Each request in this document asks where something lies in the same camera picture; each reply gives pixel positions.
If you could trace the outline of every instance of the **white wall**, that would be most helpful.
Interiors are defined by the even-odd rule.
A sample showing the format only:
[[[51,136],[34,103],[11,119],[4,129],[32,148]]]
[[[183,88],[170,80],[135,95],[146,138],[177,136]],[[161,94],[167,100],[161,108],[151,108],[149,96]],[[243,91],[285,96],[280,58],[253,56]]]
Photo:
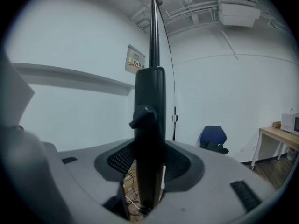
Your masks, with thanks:
[[[20,125],[55,144],[58,151],[127,137],[126,96],[38,84],[30,87],[35,94]]]
[[[149,57],[149,38],[94,0],[32,0],[6,42],[11,62],[69,68],[135,84],[124,70],[128,45]]]
[[[68,68],[135,85],[135,75],[124,70],[128,45],[146,55],[148,66],[149,43],[149,37],[126,16],[98,1],[32,0],[11,28],[5,50],[13,63]],[[171,78],[166,136],[171,139],[174,91],[167,59],[162,56],[161,65]],[[106,84],[31,74],[24,78],[36,93],[21,125],[59,151],[133,137],[128,123],[133,117],[134,89],[115,91]]]
[[[238,61],[213,26],[170,37],[176,78],[177,141],[196,145],[206,125],[220,125],[228,137],[227,155],[251,161],[258,128],[271,126],[291,108],[299,112],[297,46],[261,22],[253,28],[223,29]],[[277,149],[276,141],[265,139],[259,159],[277,155]]]

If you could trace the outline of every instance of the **blue chair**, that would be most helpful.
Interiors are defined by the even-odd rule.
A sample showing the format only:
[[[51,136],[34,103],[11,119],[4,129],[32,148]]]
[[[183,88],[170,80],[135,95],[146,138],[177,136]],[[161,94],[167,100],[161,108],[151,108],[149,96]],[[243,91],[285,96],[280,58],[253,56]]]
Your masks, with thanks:
[[[220,126],[206,126],[200,135],[200,143],[214,142],[216,144],[224,144],[227,140],[226,134]]]

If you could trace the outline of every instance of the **black vent slot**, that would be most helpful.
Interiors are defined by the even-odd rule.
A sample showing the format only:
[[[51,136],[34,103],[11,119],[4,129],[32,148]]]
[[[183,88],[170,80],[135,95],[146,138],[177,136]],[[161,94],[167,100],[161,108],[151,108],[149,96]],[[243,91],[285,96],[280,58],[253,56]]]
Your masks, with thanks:
[[[65,158],[65,159],[62,159],[62,162],[64,164],[67,164],[67,163],[70,163],[70,162],[74,162],[76,161],[77,159],[75,157],[68,157],[68,158]]]
[[[132,145],[128,145],[109,156],[107,163],[122,174],[127,174],[133,161],[134,157],[132,154]]]
[[[237,194],[247,212],[253,210],[261,203],[261,201],[244,181],[232,182],[230,186]]]
[[[165,146],[165,182],[185,174],[190,168],[190,160],[169,145]]]

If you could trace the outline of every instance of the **floor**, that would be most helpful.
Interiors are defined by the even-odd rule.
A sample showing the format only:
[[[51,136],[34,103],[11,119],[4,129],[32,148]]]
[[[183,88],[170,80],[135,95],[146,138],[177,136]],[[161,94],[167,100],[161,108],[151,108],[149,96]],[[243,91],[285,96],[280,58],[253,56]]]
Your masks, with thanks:
[[[284,184],[293,165],[294,161],[289,161],[283,156],[280,160],[257,163],[253,171],[277,190]]]
[[[138,212],[138,208],[140,207],[139,202],[139,193],[138,193],[138,184],[137,184],[137,177],[136,177],[136,169],[135,169],[135,162],[133,162],[130,168],[130,176],[128,179],[124,179],[123,184],[125,185],[125,195],[127,199],[127,206],[130,213],[130,222],[135,224],[140,224],[143,221],[143,215]]]

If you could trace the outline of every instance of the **label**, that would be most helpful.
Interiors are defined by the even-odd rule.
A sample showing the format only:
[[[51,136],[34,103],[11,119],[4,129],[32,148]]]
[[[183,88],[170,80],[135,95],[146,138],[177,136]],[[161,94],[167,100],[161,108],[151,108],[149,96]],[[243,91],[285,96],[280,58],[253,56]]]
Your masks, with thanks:
[[[140,62],[134,60],[131,57],[129,57],[129,65],[134,66],[139,70],[144,69],[144,65],[142,65]]]

